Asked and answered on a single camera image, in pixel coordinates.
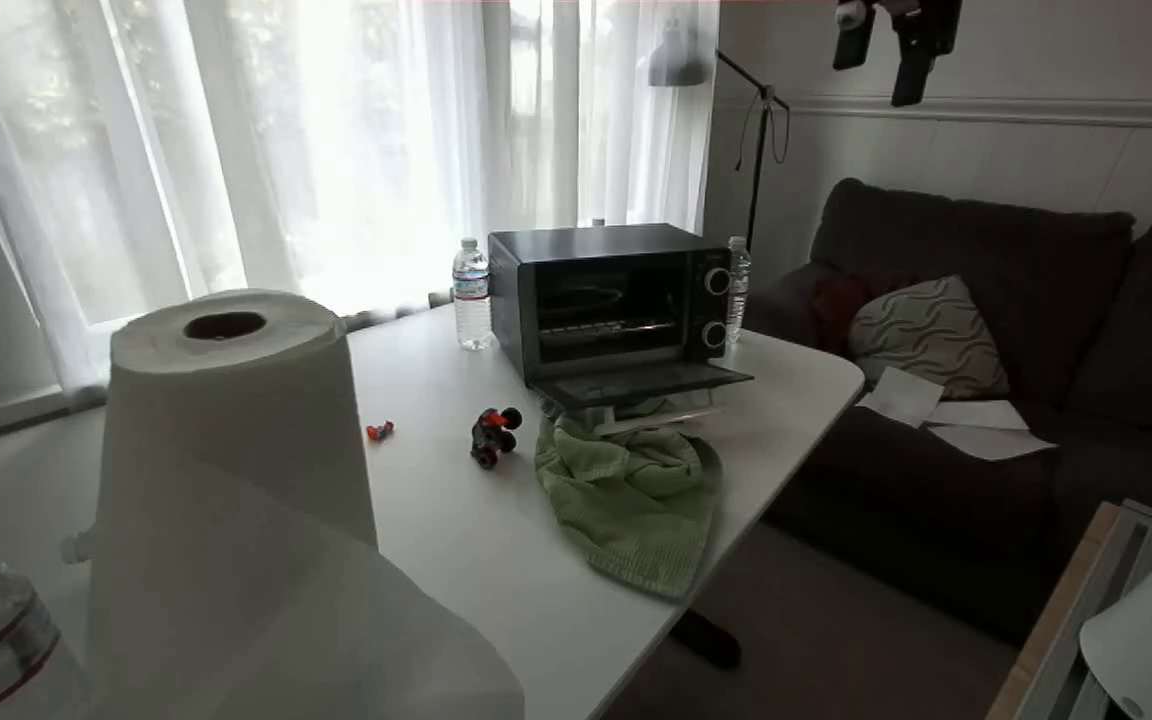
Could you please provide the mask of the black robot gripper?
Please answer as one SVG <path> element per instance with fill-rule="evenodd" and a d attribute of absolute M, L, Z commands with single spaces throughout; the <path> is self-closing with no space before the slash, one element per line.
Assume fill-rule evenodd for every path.
<path fill-rule="evenodd" d="M 925 101 L 938 60 L 956 48 L 961 4 L 964 0 L 838 0 L 831 69 L 859 69 L 877 17 L 890 17 L 901 46 L 893 105 L 912 109 Z"/>

